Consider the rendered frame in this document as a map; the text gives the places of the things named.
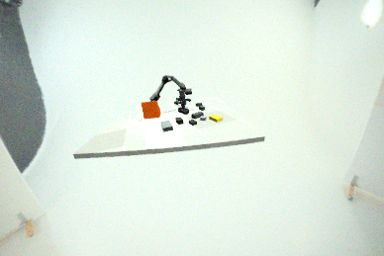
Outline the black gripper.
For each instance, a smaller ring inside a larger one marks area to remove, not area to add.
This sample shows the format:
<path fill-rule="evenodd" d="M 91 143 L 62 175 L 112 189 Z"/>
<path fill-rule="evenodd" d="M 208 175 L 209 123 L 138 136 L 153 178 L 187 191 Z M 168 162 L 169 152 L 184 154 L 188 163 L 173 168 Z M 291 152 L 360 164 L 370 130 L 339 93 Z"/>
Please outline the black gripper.
<path fill-rule="evenodd" d="M 187 101 L 191 102 L 191 99 L 189 99 L 189 98 L 185 99 L 185 97 L 186 97 L 185 95 L 182 95 L 182 96 L 179 95 L 179 97 L 180 97 L 180 100 L 179 101 L 175 101 L 174 104 L 175 105 L 179 105 L 180 104 L 182 106 L 182 108 L 184 109 L 185 105 L 186 105 L 186 102 Z"/>

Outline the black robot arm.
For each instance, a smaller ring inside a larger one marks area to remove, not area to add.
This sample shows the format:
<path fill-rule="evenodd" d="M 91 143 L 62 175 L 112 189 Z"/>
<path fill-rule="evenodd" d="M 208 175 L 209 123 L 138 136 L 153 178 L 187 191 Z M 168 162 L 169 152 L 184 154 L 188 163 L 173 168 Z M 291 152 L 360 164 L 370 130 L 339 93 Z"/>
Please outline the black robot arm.
<path fill-rule="evenodd" d="M 170 78 L 170 79 L 168 79 L 168 78 Z M 170 82 L 170 81 L 174 81 L 179 86 L 180 89 L 178 89 L 177 91 L 179 91 L 180 96 L 185 95 L 185 94 L 186 95 L 192 95 L 192 89 L 191 88 L 186 89 L 184 83 L 178 81 L 173 75 L 172 76 L 166 75 L 166 76 L 162 76 L 161 82 L 160 82 L 159 86 L 157 87 L 156 92 L 154 92 L 152 94 L 152 96 L 150 97 L 150 101 L 156 101 L 157 102 L 157 100 L 159 100 L 159 97 L 160 97 L 159 93 L 162 90 L 164 84 L 167 82 Z"/>

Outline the yellow flat box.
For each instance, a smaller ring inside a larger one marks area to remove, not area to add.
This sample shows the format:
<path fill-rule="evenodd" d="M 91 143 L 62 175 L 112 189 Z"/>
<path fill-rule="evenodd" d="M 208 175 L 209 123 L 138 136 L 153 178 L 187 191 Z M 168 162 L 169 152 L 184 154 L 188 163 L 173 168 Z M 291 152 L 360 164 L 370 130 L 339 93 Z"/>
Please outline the yellow flat box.
<path fill-rule="evenodd" d="M 217 115 L 212 115 L 209 116 L 209 120 L 212 120 L 216 123 L 221 122 L 223 120 L 223 117 L 217 116 Z"/>

